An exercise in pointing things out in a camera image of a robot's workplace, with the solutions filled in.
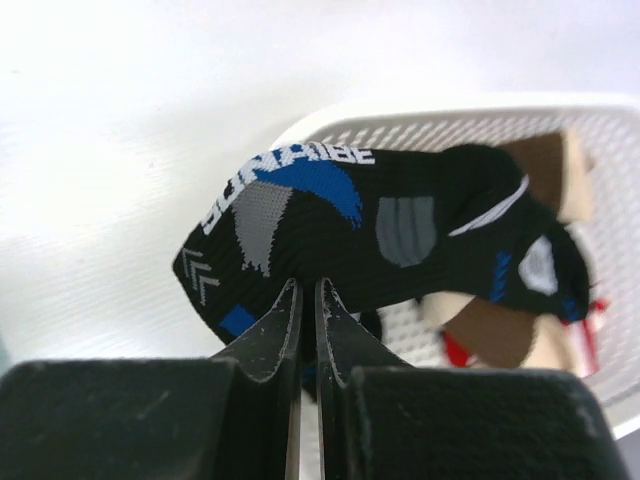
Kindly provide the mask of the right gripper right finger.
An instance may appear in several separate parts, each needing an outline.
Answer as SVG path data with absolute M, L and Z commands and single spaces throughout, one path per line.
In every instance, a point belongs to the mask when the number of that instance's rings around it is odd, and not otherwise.
M 603 412 L 553 370 L 417 368 L 315 293 L 325 479 L 625 479 Z

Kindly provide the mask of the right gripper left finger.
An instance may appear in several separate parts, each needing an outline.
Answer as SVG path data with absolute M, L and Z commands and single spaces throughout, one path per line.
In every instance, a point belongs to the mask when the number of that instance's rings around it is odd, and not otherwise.
M 302 292 L 210 358 L 30 361 L 1 379 L 5 479 L 295 479 Z

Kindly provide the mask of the black blue sports sock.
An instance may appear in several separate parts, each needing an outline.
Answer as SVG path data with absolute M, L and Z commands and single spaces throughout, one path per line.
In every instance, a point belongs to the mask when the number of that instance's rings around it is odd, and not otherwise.
M 177 253 L 174 274 L 224 342 L 283 285 L 328 279 L 351 313 L 439 291 L 583 319 L 586 262 L 503 150 L 290 144 L 248 160 Z

